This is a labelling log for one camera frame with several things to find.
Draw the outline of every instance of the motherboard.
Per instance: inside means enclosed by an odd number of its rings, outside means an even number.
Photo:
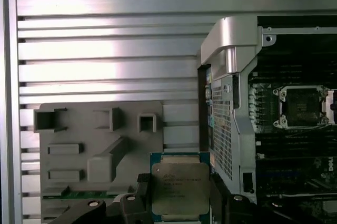
[[[249,75],[256,196],[261,204],[286,199],[330,224],[337,223],[337,57],[329,39],[311,39],[278,38]]]

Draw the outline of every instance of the computer chassis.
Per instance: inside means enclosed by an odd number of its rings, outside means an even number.
[[[230,192],[335,223],[336,16],[223,18],[198,70],[201,149]]]

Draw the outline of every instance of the cpu processor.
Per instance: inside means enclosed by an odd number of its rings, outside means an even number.
[[[209,219],[209,153],[152,153],[151,174],[155,221]]]

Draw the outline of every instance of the cpu socket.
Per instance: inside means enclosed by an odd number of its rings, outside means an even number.
[[[274,126],[281,129],[306,129],[329,123],[326,117],[328,89],[321,86],[285,86],[273,90],[279,97],[279,119]]]

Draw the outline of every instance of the slotted metal wall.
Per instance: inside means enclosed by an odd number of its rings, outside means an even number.
[[[14,1],[9,8],[12,17]],[[23,197],[22,205],[14,203],[15,223],[24,219],[24,224],[40,223],[39,138],[32,132],[32,125],[33,109],[41,103],[161,100],[165,150],[197,150],[195,54],[217,19],[242,13],[337,12],[337,0],[16,2],[17,23],[11,23],[11,27],[16,29],[17,24],[18,47],[16,52],[12,35],[10,52],[15,144],[9,159],[14,164],[22,161],[21,171],[17,165],[13,167],[16,185],[19,180],[15,176],[22,172],[22,192],[17,187],[13,191],[16,198]],[[15,70],[19,117],[15,113]],[[19,122],[20,134],[15,122]],[[16,151],[19,143],[21,151]]]

